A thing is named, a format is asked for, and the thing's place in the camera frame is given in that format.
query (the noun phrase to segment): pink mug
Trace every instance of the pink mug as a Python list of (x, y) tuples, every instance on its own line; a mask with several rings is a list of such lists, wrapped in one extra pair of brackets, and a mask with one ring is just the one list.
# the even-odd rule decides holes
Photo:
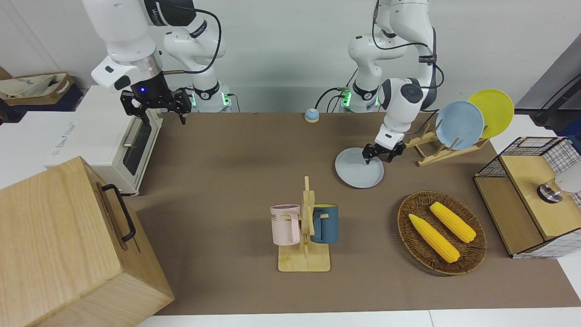
[(302, 238), (299, 226), (300, 206), (298, 204), (279, 204), (270, 207), (272, 242), (278, 246), (289, 246)]

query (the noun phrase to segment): wire basket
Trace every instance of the wire basket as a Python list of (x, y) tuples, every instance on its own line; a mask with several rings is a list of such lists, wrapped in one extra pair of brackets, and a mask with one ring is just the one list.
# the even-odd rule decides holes
[[(440, 202), (464, 220), (475, 232), (470, 243), (464, 243), (452, 233), (430, 211), (430, 205)], [(460, 259), (449, 264), (422, 238), (411, 223), (408, 214), (414, 214), (432, 225), (459, 252)], [(461, 275), (476, 269), (486, 256), (486, 235), (476, 216), (461, 202), (444, 193), (421, 191), (408, 196), (397, 212), (397, 227), (400, 237), (411, 253), (422, 265), (444, 275)]]

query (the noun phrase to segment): yellow corn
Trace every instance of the yellow corn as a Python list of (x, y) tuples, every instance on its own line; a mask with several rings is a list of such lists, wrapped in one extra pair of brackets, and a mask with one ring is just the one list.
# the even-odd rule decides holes
[(415, 229), (422, 236), (422, 238), (434, 249), (436, 252), (444, 259), (446, 262), (451, 264), (452, 262), (458, 261), (460, 258), (460, 252), (442, 236), (438, 233), (429, 222), (423, 220), (422, 218), (410, 214), (411, 223), (414, 225)]
[(430, 210), (440, 221), (448, 227), (458, 238), (464, 243), (469, 243), (476, 237), (476, 232), (468, 226), (467, 223), (458, 217), (452, 210), (446, 208), (445, 205), (440, 202), (434, 202), (430, 206)]

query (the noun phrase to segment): plate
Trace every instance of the plate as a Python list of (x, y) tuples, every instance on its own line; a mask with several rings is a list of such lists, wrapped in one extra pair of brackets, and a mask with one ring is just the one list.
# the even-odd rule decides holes
[(477, 106), (484, 117), (487, 128), (482, 132), (482, 138), (497, 136), (512, 122), (514, 105), (510, 97), (500, 90), (478, 91), (468, 101)]
[[(436, 118), (438, 140), (452, 150), (463, 150), (473, 146), (482, 135), (484, 118), (478, 107), (468, 101), (454, 101), (446, 105)], [(452, 148), (456, 138), (460, 140)]]
[(348, 185), (368, 189), (383, 179), (383, 163), (375, 157), (367, 165), (362, 152), (362, 148), (343, 150), (335, 159), (335, 171)]
[[(430, 205), (440, 202), (448, 207), (462, 220), (464, 220), (475, 232), (476, 237), (470, 243), (464, 243), (452, 233), (430, 211)], [(449, 264), (419, 235), (411, 223), (408, 214), (414, 214), (432, 225), (444, 236), (459, 252), (460, 259)], [(482, 225), (476, 216), (460, 201), (447, 194), (436, 191), (421, 191), (408, 196), (401, 204), (397, 212), (397, 228), (401, 240), (422, 265), (444, 275), (461, 275), (476, 269), (486, 256), (486, 235)]]

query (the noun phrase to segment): wooden crate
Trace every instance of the wooden crate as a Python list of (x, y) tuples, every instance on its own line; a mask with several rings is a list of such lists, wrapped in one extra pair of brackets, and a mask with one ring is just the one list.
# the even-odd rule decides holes
[(137, 215), (80, 158), (0, 190), (0, 326), (136, 326), (173, 301)]

